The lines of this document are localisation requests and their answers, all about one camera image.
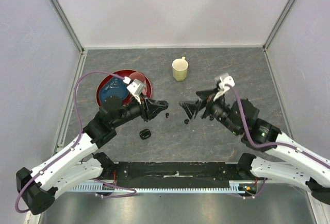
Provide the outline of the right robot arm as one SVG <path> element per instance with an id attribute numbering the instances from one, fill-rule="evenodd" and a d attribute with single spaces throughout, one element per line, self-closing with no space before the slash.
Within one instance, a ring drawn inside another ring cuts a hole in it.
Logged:
<path id="1" fill-rule="evenodd" d="M 240 135 L 247 147 L 287 162 L 287 165 L 280 165 L 246 153 L 236 166 L 239 178 L 279 179 L 329 204 L 329 159 L 312 152 L 280 128 L 259 118 L 259 109 L 248 99 L 241 99 L 231 84 L 224 88 L 197 91 L 196 94 L 196 101 L 179 102 L 189 119 L 196 118 L 203 111 L 202 118 L 213 117 L 231 133 Z"/>

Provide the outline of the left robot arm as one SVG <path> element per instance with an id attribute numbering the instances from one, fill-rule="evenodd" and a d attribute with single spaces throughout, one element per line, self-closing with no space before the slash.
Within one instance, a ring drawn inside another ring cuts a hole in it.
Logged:
<path id="1" fill-rule="evenodd" d="M 148 122 L 168 108 L 165 100 L 138 97 L 123 105 L 117 96 L 106 98 L 95 117 L 77 137 L 47 161 L 33 169 L 21 168 L 16 173 L 18 199 L 28 211 L 38 215 L 46 211 L 65 191 L 86 180 L 109 179 L 113 162 L 103 153 L 96 153 L 85 165 L 77 163 L 113 139 L 116 128 L 137 118 Z"/>

